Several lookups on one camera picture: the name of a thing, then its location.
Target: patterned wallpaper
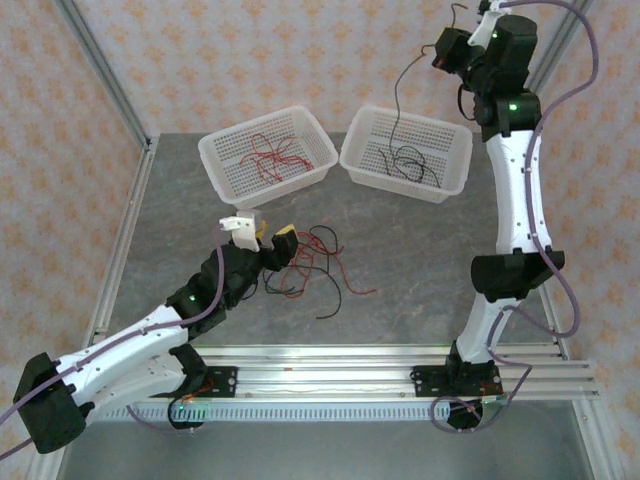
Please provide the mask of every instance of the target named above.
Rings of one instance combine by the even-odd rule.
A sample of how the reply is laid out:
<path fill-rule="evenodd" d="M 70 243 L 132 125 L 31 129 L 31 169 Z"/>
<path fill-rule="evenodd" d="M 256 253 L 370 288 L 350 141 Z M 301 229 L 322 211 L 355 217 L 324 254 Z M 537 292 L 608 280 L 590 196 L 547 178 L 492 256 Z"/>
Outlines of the patterned wallpaper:
<path fill-rule="evenodd" d="M 140 149 L 52 0 L 0 2 L 0 410 L 24 363 L 77 350 Z M 27 432 L 16 415 L 0 451 Z M 22 479 L 33 447 L 3 462 Z"/>
<path fill-rule="evenodd" d="M 583 310 L 572 353 L 598 363 L 628 478 L 640 478 L 640 10 L 636 0 L 597 2 L 597 83 L 565 104 L 544 134 L 545 214 Z M 544 92 L 545 104 L 591 72 L 580 32 Z M 569 302 L 554 298 L 566 325 Z"/>
<path fill-rule="evenodd" d="M 78 0 L 150 135 L 215 131 L 295 103 L 327 131 L 346 131 L 361 105 L 394 106 L 396 78 L 450 25 L 450 3 Z M 461 3 L 458 26 L 473 30 L 479 2 Z M 539 22 L 543 53 L 563 12 L 517 12 Z M 432 59 L 404 78 L 402 108 L 464 123 L 458 82 Z"/>

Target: gray marble surface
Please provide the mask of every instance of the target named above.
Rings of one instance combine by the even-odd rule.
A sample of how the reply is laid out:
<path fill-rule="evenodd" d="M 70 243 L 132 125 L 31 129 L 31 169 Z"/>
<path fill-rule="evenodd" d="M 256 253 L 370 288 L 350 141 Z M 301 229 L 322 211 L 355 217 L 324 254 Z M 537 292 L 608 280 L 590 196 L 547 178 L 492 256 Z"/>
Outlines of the gray marble surface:
<path fill-rule="evenodd" d="M 202 166 L 202 136 L 160 137 L 110 333 L 142 318 L 198 271 L 215 246 L 218 219 L 235 213 L 220 201 Z M 340 145 L 342 136 L 334 138 Z M 267 295 L 261 283 L 253 298 L 196 344 L 448 344 L 462 332 L 473 303 L 471 260 L 495 252 L 493 173 L 479 141 L 465 189 L 438 205 L 354 184 L 336 165 L 324 181 L 259 208 L 268 236 L 292 222 L 299 231 L 332 227 L 345 246 L 341 258 L 354 288 L 378 291 L 353 295 L 338 278 L 342 309 L 316 320 L 337 303 L 335 287 L 322 273 L 314 274 L 298 299 Z M 338 272 L 336 264 L 332 269 Z M 537 292 L 524 306 L 544 315 Z M 502 337 L 548 340 L 515 317 Z"/>

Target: cable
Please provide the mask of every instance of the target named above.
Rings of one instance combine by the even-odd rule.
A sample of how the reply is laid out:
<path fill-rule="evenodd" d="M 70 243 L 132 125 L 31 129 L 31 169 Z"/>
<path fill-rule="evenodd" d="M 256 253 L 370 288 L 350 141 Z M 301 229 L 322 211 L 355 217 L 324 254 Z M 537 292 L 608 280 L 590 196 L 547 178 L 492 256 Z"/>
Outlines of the cable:
<path fill-rule="evenodd" d="M 256 139 L 261 139 L 264 143 L 266 143 L 269 150 L 266 152 L 260 151 L 256 146 Z M 245 160 L 253 160 L 255 162 L 256 168 L 258 169 L 260 178 L 271 185 L 275 185 L 276 183 L 280 183 L 283 181 L 282 177 L 278 173 L 278 165 L 304 165 L 304 167 L 307 169 L 307 172 L 313 170 L 313 164 L 300 155 L 284 156 L 284 153 L 289 149 L 291 145 L 293 145 L 294 140 L 295 137 L 283 138 L 278 143 L 278 146 L 276 148 L 273 148 L 273 145 L 271 145 L 271 142 L 267 137 L 265 137 L 261 133 L 256 133 L 251 137 L 251 146 L 253 147 L 254 151 L 245 155 L 242 160 L 240 160 L 240 165 L 242 165 Z M 271 161 L 271 166 L 265 166 L 263 164 L 263 162 L 267 160 Z"/>
<path fill-rule="evenodd" d="M 32 443 L 33 443 L 33 440 L 31 440 L 30 438 L 27 438 L 24 442 L 16 445 L 15 447 L 13 447 L 13 448 L 7 450 L 6 452 L 4 452 L 3 454 L 1 454 L 0 455 L 0 462 L 3 461 L 3 460 L 6 460 L 7 458 L 9 458 L 14 453 L 18 453 L 20 450 L 22 450 L 25 447 L 28 447 Z"/>
<path fill-rule="evenodd" d="M 317 230 L 326 230 L 331 234 L 331 236 L 333 237 L 333 250 L 329 250 L 325 242 L 317 234 L 313 233 L 314 231 L 317 231 Z M 333 313 L 329 315 L 318 316 L 316 317 L 316 319 L 324 320 L 324 319 L 335 316 L 340 311 L 340 308 L 342 307 L 342 290 L 340 289 L 340 286 L 338 285 L 338 282 L 336 281 L 335 277 L 331 274 L 330 258 L 334 258 L 338 263 L 338 266 L 340 267 L 340 273 L 342 275 L 344 283 L 347 289 L 351 293 L 355 295 L 369 295 L 377 291 L 377 289 L 359 291 L 351 286 L 351 284 L 349 283 L 349 279 L 347 278 L 344 264 L 340 259 L 340 254 L 344 250 L 344 246 L 340 246 L 338 241 L 338 235 L 333 229 L 331 229 L 330 227 L 327 227 L 326 225 L 314 225 L 309 229 L 308 232 L 298 232 L 298 236 L 302 238 L 306 238 L 307 241 L 304 243 L 299 243 L 298 251 L 294 259 L 292 260 L 292 263 L 287 267 L 285 267 L 287 269 L 287 272 L 280 279 L 280 288 L 275 288 L 270 284 L 271 279 L 277 272 L 271 272 L 267 277 L 265 272 L 263 271 L 262 279 L 264 281 L 264 287 L 267 293 L 284 295 L 287 298 L 298 298 L 302 296 L 302 294 L 305 292 L 307 283 L 309 282 L 313 271 L 322 272 L 327 277 L 329 277 L 331 282 L 335 285 L 336 290 L 338 291 L 338 306 L 333 311 Z M 315 265 L 316 256 L 318 254 L 325 256 L 326 258 L 325 268 L 320 268 Z M 306 261 L 309 263 L 305 265 L 305 264 L 302 264 L 301 261 Z M 292 271 L 297 272 L 303 278 L 302 286 L 299 288 L 298 287 L 285 288 L 286 279 Z"/>
<path fill-rule="evenodd" d="M 11 407 L 9 407 L 2 415 L 0 415 L 0 426 L 2 426 L 9 419 L 9 417 L 11 417 L 15 412 L 17 412 L 18 409 L 22 408 L 23 405 L 25 405 L 26 403 L 31 401 L 40 392 L 42 392 L 42 391 L 46 390 L 47 388 L 51 387 L 54 383 L 64 379 L 65 377 L 67 377 L 71 373 L 79 372 L 85 365 L 88 365 L 89 363 L 91 363 L 91 361 L 95 360 L 96 358 L 98 358 L 99 356 L 104 354 L 105 352 L 111 350 L 112 348 L 115 348 L 116 346 L 126 342 L 127 340 L 131 340 L 132 338 L 135 338 L 135 337 L 137 337 L 139 335 L 145 335 L 146 333 L 153 332 L 155 330 L 162 330 L 164 328 L 171 328 L 171 327 L 188 326 L 188 325 L 191 325 L 192 323 L 198 322 L 198 321 L 202 320 L 203 318 L 207 317 L 208 315 L 210 315 L 213 312 L 213 310 L 215 310 L 215 308 L 218 306 L 218 303 L 220 303 L 220 298 L 222 297 L 222 291 L 223 291 L 223 287 L 224 287 L 224 255 L 222 253 L 222 247 L 221 247 L 220 244 L 218 244 L 216 246 L 216 252 L 218 254 L 218 286 L 217 286 L 217 289 L 216 289 L 216 294 L 215 294 L 211 304 L 206 308 L 206 310 L 204 310 L 203 312 L 199 313 L 198 315 L 195 315 L 193 317 L 190 317 L 190 318 L 187 318 L 187 319 L 184 319 L 184 320 L 175 320 L 175 321 L 166 322 L 166 323 L 156 323 L 156 324 L 150 325 L 148 327 L 142 327 L 142 328 L 140 328 L 140 330 L 136 330 L 135 332 L 130 332 L 130 333 L 128 333 L 126 335 L 123 335 L 122 337 L 119 337 L 119 338 L 117 338 L 117 339 L 115 339 L 115 340 L 113 340 L 113 341 L 111 341 L 109 343 L 106 343 L 102 347 L 98 348 L 95 352 L 92 352 L 91 354 L 89 354 L 85 358 L 83 358 L 82 360 L 79 360 L 74 366 L 69 367 L 66 370 L 60 372 L 58 375 L 55 375 L 54 377 L 51 377 L 50 379 L 44 381 L 43 383 L 38 385 L 36 388 L 31 390 L 29 393 L 27 393 L 24 397 L 22 397 L 17 402 L 15 402 L 13 405 L 11 405 Z M 132 409 L 131 408 L 127 408 L 127 411 L 129 412 L 129 414 L 131 414 Z M 28 440 L 26 440 L 26 441 L 22 442 L 20 445 L 18 445 L 16 447 L 12 448 L 11 450 L 3 453 L 2 455 L 0 455 L 0 461 L 8 458 L 10 455 L 13 455 L 14 453 L 16 453 L 18 451 L 20 451 L 21 449 L 26 447 L 29 443 L 30 442 Z"/>
<path fill-rule="evenodd" d="M 456 21 L 457 21 L 456 7 L 463 8 L 465 10 L 467 10 L 467 7 L 465 5 L 462 5 L 461 3 L 452 3 L 450 5 L 450 7 L 451 7 L 451 12 L 452 12 L 452 17 L 453 17 L 452 21 L 451 21 L 451 28 L 453 28 L 453 27 L 455 27 Z M 442 186 L 440 185 L 440 180 L 438 179 L 438 175 L 436 174 L 436 172 L 432 168 L 427 166 L 427 159 L 422 154 L 422 152 L 420 152 L 417 148 L 412 147 L 410 145 L 404 145 L 402 147 L 399 147 L 394 153 L 393 145 L 392 145 L 393 144 L 393 138 L 395 137 L 395 134 L 396 134 L 396 129 L 398 128 L 398 124 L 400 123 L 400 115 L 401 115 L 400 99 L 398 97 L 398 85 L 400 84 L 400 81 L 405 76 L 405 74 L 409 71 L 409 69 L 411 69 L 411 67 L 413 67 L 416 63 L 418 63 L 418 61 L 420 61 L 423 57 L 426 57 L 427 56 L 427 49 L 432 48 L 432 47 L 435 47 L 435 43 L 431 43 L 431 44 L 428 44 L 428 45 L 423 45 L 422 48 L 420 48 L 420 55 L 418 57 L 416 57 L 409 65 L 407 65 L 407 67 L 402 71 L 402 73 L 400 74 L 400 76 L 396 80 L 396 83 L 395 83 L 395 85 L 393 87 L 393 93 L 394 93 L 394 98 L 395 98 L 395 102 L 396 102 L 397 116 L 396 116 L 396 121 L 393 124 L 393 128 L 391 129 L 391 135 L 389 136 L 389 158 L 391 158 L 391 160 L 392 160 L 393 167 L 403 177 L 405 177 L 410 182 L 423 183 L 425 171 L 428 171 L 433 176 L 433 178 L 435 180 L 435 183 L 436 183 L 436 186 L 438 188 L 442 188 Z M 403 149 L 409 149 L 410 151 L 414 152 L 418 156 L 418 158 L 416 159 L 416 158 L 409 157 L 409 156 L 406 156 L 406 155 L 401 155 L 400 152 Z M 382 155 L 382 158 L 384 160 L 384 166 L 385 166 L 385 170 L 387 172 L 387 175 L 391 176 L 391 169 L 389 168 L 389 160 L 387 158 L 387 155 L 385 155 L 385 153 L 382 151 L 381 148 L 378 148 L 378 152 L 380 153 L 380 155 Z M 401 164 L 402 167 L 406 167 L 408 165 L 414 165 L 414 166 L 418 167 L 420 169 L 420 176 L 418 178 L 412 178 L 411 176 L 409 176 L 407 174 L 407 172 L 405 172 L 404 170 L 402 170 L 402 169 L 400 169 L 398 167 L 398 163 L 400 161 L 403 161 L 403 163 Z"/>
<path fill-rule="evenodd" d="M 500 322 L 504 318 L 504 314 L 505 314 L 506 311 L 513 311 L 513 312 L 519 314 L 520 316 L 524 317 L 525 320 L 527 320 L 529 323 L 531 323 L 532 325 L 534 325 L 538 329 L 540 329 L 543 332 L 546 332 L 546 333 L 548 333 L 548 334 L 550 334 L 550 335 L 552 335 L 552 336 L 554 336 L 556 338 L 568 338 L 568 337 L 574 335 L 577 332 L 577 330 L 578 330 L 578 328 L 580 326 L 581 312 L 580 312 L 580 306 L 578 304 L 578 300 L 577 300 L 577 298 L 575 296 L 575 293 L 573 292 L 573 289 L 569 285 L 569 282 L 567 282 L 567 280 L 565 279 L 564 275 L 562 275 L 562 273 L 553 264 L 553 262 L 551 261 L 551 259 L 547 255 L 544 247 L 540 243 L 540 240 L 538 239 L 538 233 L 537 233 L 537 228 L 536 228 L 536 219 L 535 219 L 535 216 L 534 216 L 534 209 L 533 209 L 533 194 L 532 194 L 533 185 L 532 185 L 532 179 L 531 179 L 531 162 L 533 160 L 533 151 L 535 150 L 535 145 L 536 145 L 536 142 L 538 141 L 538 137 L 540 136 L 540 133 L 542 132 L 542 129 L 544 127 L 545 122 L 549 119 L 549 117 L 551 116 L 553 111 L 560 104 L 562 104 L 563 102 L 565 102 L 569 98 L 577 95 L 578 93 L 586 90 L 587 88 L 589 88 L 595 82 L 595 80 L 596 80 L 596 78 L 598 76 L 598 70 L 600 68 L 600 54 L 598 52 L 598 44 L 597 44 L 597 41 L 596 41 L 595 33 L 593 31 L 593 27 L 591 26 L 591 23 L 589 22 L 587 17 L 580 10 L 578 10 L 578 8 L 576 8 L 575 6 L 573 6 L 570 3 L 564 2 L 562 0 L 516 0 L 516 1 L 513 1 L 513 2 L 502 3 L 502 4 L 500 4 L 500 6 L 501 7 L 505 7 L 505 8 L 509 8 L 509 7 L 518 7 L 518 6 L 521 6 L 521 5 L 532 5 L 532 4 L 540 4 L 540 3 L 541 4 L 548 4 L 548 5 L 555 5 L 555 6 L 558 6 L 558 7 L 566 8 L 567 10 L 572 12 L 574 15 L 576 15 L 580 19 L 580 21 L 584 25 L 584 28 L 585 28 L 585 30 L 587 32 L 587 36 L 589 38 L 589 44 L 591 46 L 591 55 L 592 55 L 592 60 L 593 60 L 593 69 L 591 71 L 591 76 L 589 77 L 589 79 L 585 83 L 583 83 L 582 85 L 580 85 L 580 86 L 568 91 L 564 95 L 561 95 L 557 100 L 555 100 L 551 105 L 549 105 L 549 107 L 544 111 L 544 113 L 542 114 L 542 117 L 540 118 L 540 121 L 538 122 L 538 125 L 536 126 L 536 128 L 535 128 L 535 130 L 533 132 L 533 135 L 531 136 L 531 141 L 529 142 L 529 146 L 527 147 L 527 153 L 525 155 L 525 197 L 526 197 L 526 202 L 527 202 L 527 218 L 529 220 L 529 228 L 531 228 L 531 239 L 533 240 L 533 243 L 534 243 L 536 249 L 538 250 L 538 253 L 540 254 L 542 259 L 544 260 L 545 264 L 549 267 L 551 272 L 558 279 L 558 281 L 562 285 L 563 289 L 567 293 L 567 296 L 569 297 L 569 301 L 571 303 L 571 307 L 573 308 L 573 324 L 571 325 L 571 328 L 569 328 L 569 330 L 567 330 L 566 332 L 556 332 L 553 329 L 547 328 L 545 325 L 543 325 L 541 322 L 539 322 L 535 317 L 533 317 L 531 314 L 529 314 L 528 312 L 525 312 L 524 310 L 522 310 L 519 307 L 510 307 L 510 306 L 504 307 L 502 309 L 502 311 L 498 314 L 496 319 L 494 320 L 493 324 L 491 325 L 491 329 L 489 331 L 489 337 L 487 339 L 486 346 L 487 346 L 487 349 L 489 351 L 489 355 L 496 362 L 500 362 L 503 365 L 523 367 L 523 368 L 526 369 L 525 373 L 522 375 L 520 380 L 518 380 L 518 383 L 516 383 L 516 386 L 513 388 L 513 390 L 511 391 L 511 393 L 507 397 L 507 403 L 506 403 L 505 407 L 495 417 L 490 419 L 486 424 L 484 424 L 482 426 L 479 426 L 477 428 L 471 428 L 471 429 L 468 429 L 468 430 L 452 430 L 450 428 L 442 426 L 435 419 L 436 405 L 438 403 L 440 403 L 441 401 L 450 401 L 450 402 L 451 401 L 455 401 L 455 402 L 461 403 L 464 407 L 467 407 L 468 409 L 471 409 L 471 411 L 475 412 L 475 409 L 473 409 L 473 406 L 470 405 L 468 402 L 465 402 L 464 400 L 461 400 L 461 399 L 456 398 L 456 397 L 441 396 L 441 397 L 436 398 L 431 403 L 431 407 L 429 408 L 430 415 L 431 415 L 431 423 L 433 423 L 433 425 L 436 428 L 438 428 L 439 430 L 442 430 L 443 432 L 447 432 L 447 433 L 473 433 L 473 432 L 478 432 L 480 430 L 484 430 L 486 428 L 489 428 L 491 425 L 493 425 L 497 421 L 498 418 L 500 418 L 500 416 L 504 413 L 504 411 L 507 409 L 507 407 L 511 404 L 511 402 L 514 399 L 514 397 L 516 396 L 516 394 L 518 393 L 518 391 L 520 390 L 520 388 L 524 384 L 525 380 L 527 379 L 527 377 L 531 373 L 531 370 L 533 369 L 533 366 L 529 365 L 527 363 L 514 362 L 512 360 L 507 360 L 504 357 L 501 357 L 501 356 L 497 355 L 493 351 L 493 348 L 491 347 L 491 344 L 493 342 L 493 338 L 495 336 L 495 332 L 496 332 L 496 330 L 498 328 L 498 325 L 500 324 Z"/>
<path fill-rule="evenodd" d="M 464 113 L 464 108 L 462 108 L 462 91 L 464 90 L 464 83 L 460 84 L 460 87 L 458 88 L 458 110 L 460 111 L 460 114 L 466 119 L 469 120 L 470 122 L 475 122 L 476 121 L 476 117 L 468 117 L 466 113 Z"/>
<path fill-rule="evenodd" d="M 258 291 L 258 282 L 256 281 L 256 283 L 253 285 L 253 292 L 251 292 L 249 295 L 245 297 L 242 297 L 240 300 L 249 300 L 251 297 L 253 297 L 256 294 L 257 291 Z"/>

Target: black mounting bracket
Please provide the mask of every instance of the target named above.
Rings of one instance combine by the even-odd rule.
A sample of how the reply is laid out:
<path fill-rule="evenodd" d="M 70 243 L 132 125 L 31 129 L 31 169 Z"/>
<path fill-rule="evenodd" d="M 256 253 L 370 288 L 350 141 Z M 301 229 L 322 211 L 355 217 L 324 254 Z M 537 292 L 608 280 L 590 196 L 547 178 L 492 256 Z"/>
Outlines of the black mounting bracket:
<path fill-rule="evenodd" d="M 228 366 L 209 366 L 206 367 L 204 372 L 202 386 L 192 394 L 189 401 L 195 398 L 234 398 L 236 396 L 236 389 L 238 386 L 238 367 Z M 186 430 L 191 428 L 198 428 L 202 425 L 202 422 L 191 421 L 189 415 L 190 411 L 186 411 L 185 418 L 175 419 L 173 407 L 175 404 L 181 401 L 184 395 L 176 396 L 176 392 L 172 394 L 157 395 L 161 398 L 173 398 L 173 401 L 169 403 L 167 407 L 167 419 L 173 428 L 176 430 Z"/>
<path fill-rule="evenodd" d="M 493 360 L 463 362 L 454 342 L 444 365 L 417 365 L 411 371 L 416 397 L 502 395 L 500 370 Z"/>

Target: purple cable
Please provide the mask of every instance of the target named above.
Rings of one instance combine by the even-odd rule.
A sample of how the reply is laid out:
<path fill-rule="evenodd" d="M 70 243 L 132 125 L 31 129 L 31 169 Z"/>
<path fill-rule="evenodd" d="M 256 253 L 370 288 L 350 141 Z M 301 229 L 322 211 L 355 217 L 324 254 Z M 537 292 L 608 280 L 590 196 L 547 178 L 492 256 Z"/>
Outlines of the purple cable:
<path fill-rule="evenodd" d="M 556 338 L 571 337 L 578 331 L 578 327 L 580 326 L 581 313 L 580 313 L 580 306 L 578 305 L 578 299 L 576 298 L 575 293 L 573 292 L 573 289 L 569 285 L 569 282 L 567 282 L 566 278 L 564 278 L 564 275 L 562 275 L 562 273 L 560 273 L 560 270 L 558 270 L 556 266 L 553 264 L 553 262 L 545 252 L 544 247 L 540 243 L 540 240 L 538 239 L 538 233 L 536 229 L 536 219 L 533 213 L 533 195 L 532 195 L 533 186 L 531 182 L 531 162 L 533 160 L 533 151 L 535 149 L 535 144 L 549 116 L 561 103 L 565 102 L 566 100 L 573 97 L 574 95 L 577 95 L 578 93 L 586 90 L 595 82 L 598 76 L 598 70 L 600 68 L 600 54 L 598 53 L 598 43 L 596 41 L 596 36 L 593 31 L 593 27 L 591 26 L 591 23 L 580 10 L 578 10 L 576 7 L 574 7 L 570 3 L 564 2 L 562 0 L 515 0 L 512 2 L 501 3 L 500 6 L 509 8 L 509 7 L 518 7 L 521 5 L 539 4 L 539 3 L 555 5 L 557 7 L 566 8 L 567 10 L 571 11 L 574 15 L 576 15 L 580 19 L 580 21 L 584 25 L 585 30 L 587 31 L 587 36 L 589 37 L 589 44 L 591 46 L 591 55 L 593 58 L 593 70 L 591 72 L 591 76 L 589 77 L 589 80 L 587 80 L 582 85 L 574 88 L 573 90 L 568 91 L 564 95 L 560 96 L 560 98 L 558 98 L 555 102 L 549 105 L 549 107 L 542 114 L 542 117 L 540 118 L 540 121 L 538 122 L 538 125 L 536 126 L 533 132 L 533 135 L 531 136 L 531 141 L 529 142 L 529 146 L 527 147 L 527 154 L 525 158 L 525 174 L 524 174 L 525 175 L 525 194 L 526 194 L 526 201 L 527 201 L 527 217 L 529 220 L 529 227 L 531 228 L 531 238 L 533 240 L 534 245 L 536 246 L 536 249 L 538 250 L 538 253 L 540 253 L 540 256 L 542 257 L 544 262 L 547 264 L 551 272 L 558 279 L 558 281 L 562 285 L 562 288 L 564 288 L 564 291 L 567 293 L 567 296 L 569 297 L 569 301 L 571 302 L 571 306 L 573 308 L 573 324 L 571 325 L 571 328 L 566 332 L 556 332 L 555 330 L 547 328 L 545 325 L 543 325 L 538 320 L 536 320 L 535 317 L 533 317 L 531 314 L 525 312 L 519 307 L 504 307 L 502 311 L 498 314 L 496 319 L 494 320 L 493 324 L 491 325 L 491 330 L 489 331 L 489 338 L 487 339 L 487 343 L 486 343 L 487 348 L 489 350 L 489 355 L 491 355 L 491 358 L 493 358 L 496 362 L 500 362 L 503 365 L 509 365 L 513 367 L 523 367 L 526 370 L 522 375 L 522 377 L 520 378 L 520 380 L 518 380 L 518 383 L 516 384 L 516 386 L 513 388 L 513 390 L 509 394 L 509 397 L 507 398 L 507 404 L 505 405 L 505 407 L 495 417 L 489 420 L 486 424 L 479 426 L 477 428 L 470 428 L 468 430 L 461 430 L 461 429 L 452 430 L 450 428 L 442 426 L 435 419 L 435 409 L 436 409 L 436 405 L 443 400 L 450 401 L 450 402 L 458 402 L 462 404 L 463 406 L 462 408 L 466 408 L 468 411 L 473 412 L 476 415 L 476 418 L 479 418 L 479 416 L 477 415 L 472 405 L 470 405 L 468 402 L 465 402 L 460 398 L 449 397 L 449 396 L 442 396 L 442 397 L 436 398 L 431 404 L 431 407 L 429 409 L 431 414 L 431 423 L 433 423 L 433 425 L 438 430 L 442 430 L 443 432 L 447 432 L 447 433 L 474 433 L 480 430 L 484 430 L 490 427 L 491 425 L 493 425 L 496 422 L 496 420 L 504 413 L 504 411 L 509 406 L 509 404 L 511 404 L 511 402 L 513 401 L 513 398 L 516 396 L 516 394 L 524 384 L 525 380 L 531 373 L 531 370 L 533 370 L 533 366 L 529 365 L 528 363 L 521 363 L 521 362 L 514 362 L 512 360 L 507 360 L 497 355 L 491 349 L 493 337 L 495 336 L 495 332 L 496 332 L 496 329 L 498 328 L 498 325 L 500 324 L 500 322 L 502 321 L 502 318 L 504 317 L 505 311 L 513 311 L 519 314 L 535 327 L 539 328 L 543 332 L 546 332 Z"/>
<path fill-rule="evenodd" d="M 79 372 L 80 370 L 82 370 L 82 367 L 90 363 L 92 360 L 95 360 L 97 357 L 107 352 L 108 350 L 111 350 L 112 348 L 126 342 L 127 340 L 137 337 L 138 335 L 146 335 L 148 332 L 153 332 L 155 330 L 162 330 L 163 328 L 182 327 L 182 326 L 191 325 L 192 323 L 198 322 L 203 318 L 205 318 L 207 315 L 211 314 L 213 310 L 218 306 L 218 303 L 220 303 L 220 299 L 222 298 L 222 290 L 224 286 L 224 255 L 222 254 L 222 247 L 220 246 L 220 244 L 218 244 L 218 246 L 216 247 L 216 252 L 218 254 L 218 286 L 217 286 L 216 294 L 213 298 L 213 301 L 205 311 L 191 318 L 186 318 L 184 320 L 175 320 L 173 322 L 166 322 L 166 323 L 156 323 L 146 328 L 143 327 L 140 330 L 137 330 L 135 332 L 130 332 L 110 343 L 107 343 L 106 345 L 103 345 L 102 347 L 97 349 L 95 352 L 91 353 L 90 355 L 87 355 L 85 358 L 77 362 L 75 366 L 69 367 L 68 369 L 64 370 L 58 375 L 51 377 L 49 380 L 38 385 L 36 388 L 31 390 L 29 393 L 27 393 L 24 397 L 22 397 L 16 403 L 11 405 L 11 407 L 9 407 L 2 415 L 0 415 L 0 426 L 2 426 L 9 419 L 9 417 L 11 417 L 11 415 L 17 412 L 19 408 L 21 408 L 24 404 L 29 402 L 33 397 L 38 395 L 40 392 L 46 390 L 57 381 L 62 380 L 67 375 L 73 372 Z M 129 414 L 131 414 L 132 412 L 130 408 L 127 408 L 127 411 L 129 412 Z M 147 426 L 152 426 L 154 429 L 158 428 L 158 427 L 155 427 L 154 425 L 144 422 L 144 420 L 142 420 L 140 417 L 138 417 L 138 420 L 140 420 Z M 8 458 L 10 455 L 13 455 L 14 453 L 19 452 L 30 443 L 31 443 L 31 439 L 25 440 L 20 445 L 17 445 L 11 450 L 3 453 L 2 455 L 0 455 L 0 461 Z"/>

